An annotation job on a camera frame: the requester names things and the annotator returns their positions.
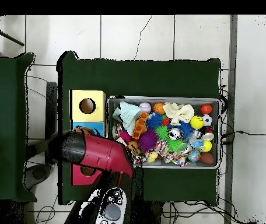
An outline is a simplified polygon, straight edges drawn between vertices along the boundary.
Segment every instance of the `gray metal tray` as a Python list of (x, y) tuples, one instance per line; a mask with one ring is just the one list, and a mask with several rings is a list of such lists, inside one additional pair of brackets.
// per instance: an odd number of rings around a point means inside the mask
[(202, 115), (200, 112), (201, 105), (208, 103), (213, 107), (210, 116), (213, 119), (214, 140), (212, 143), (211, 153), (215, 158), (213, 165), (206, 165), (200, 161), (189, 162), (185, 166), (178, 166), (173, 162), (166, 163), (164, 160), (155, 160), (152, 163), (143, 163), (143, 168), (156, 168), (156, 169), (217, 169), (219, 167), (220, 159), (220, 127), (221, 127), (221, 101), (218, 99), (210, 98), (172, 98), (172, 97), (145, 97), (145, 96), (109, 96), (106, 100), (106, 118), (105, 118), (105, 136), (112, 138), (111, 131), (113, 123), (112, 114), (117, 105), (121, 102), (127, 102), (138, 106), (142, 102), (148, 102), (153, 107), (157, 102), (170, 102), (177, 104), (190, 104), (193, 106), (195, 115)]

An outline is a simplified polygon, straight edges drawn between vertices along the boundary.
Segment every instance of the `toy pile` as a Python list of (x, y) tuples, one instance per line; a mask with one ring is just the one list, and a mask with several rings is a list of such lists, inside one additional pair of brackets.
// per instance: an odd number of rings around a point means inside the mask
[(198, 116), (190, 104), (165, 102), (152, 107), (147, 102), (135, 106), (122, 101), (113, 113), (113, 138), (126, 146), (134, 164), (163, 159), (179, 166), (198, 160), (213, 165), (212, 106), (203, 104), (200, 110)]

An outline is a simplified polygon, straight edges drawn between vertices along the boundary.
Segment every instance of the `white plush toy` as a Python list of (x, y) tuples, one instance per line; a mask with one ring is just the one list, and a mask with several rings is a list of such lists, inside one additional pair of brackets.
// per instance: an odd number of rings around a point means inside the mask
[(194, 116), (192, 105), (178, 105), (177, 103), (166, 102), (163, 106), (167, 117), (171, 118), (171, 125), (181, 125), (179, 121), (189, 123)]

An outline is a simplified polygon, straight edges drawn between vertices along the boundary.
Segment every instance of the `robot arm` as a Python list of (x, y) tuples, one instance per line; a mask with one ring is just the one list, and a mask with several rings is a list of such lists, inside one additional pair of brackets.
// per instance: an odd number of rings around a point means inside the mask
[(71, 166), (87, 166), (105, 174), (99, 183), (101, 197), (89, 213), (90, 223), (130, 224), (133, 166), (122, 144), (83, 131), (65, 131), (60, 140), (56, 136), (49, 142), (48, 150), (56, 160), (60, 157)]

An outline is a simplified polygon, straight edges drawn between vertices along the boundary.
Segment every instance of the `green spiky ball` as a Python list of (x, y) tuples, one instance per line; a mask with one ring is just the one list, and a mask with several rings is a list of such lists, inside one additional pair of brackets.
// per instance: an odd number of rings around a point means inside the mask
[(166, 126), (164, 125), (161, 125), (161, 126), (158, 126), (156, 129), (156, 134), (158, 135), (159, 137), (159, 140), (168, 140), (169, 137), (168, 137), (168, 129)]
[(168, 138), (168, 136), (167, 136), (166, 142), (171, 152), (177, 152), (180, 146), (183, 144), (182, 139), (171, 140)]

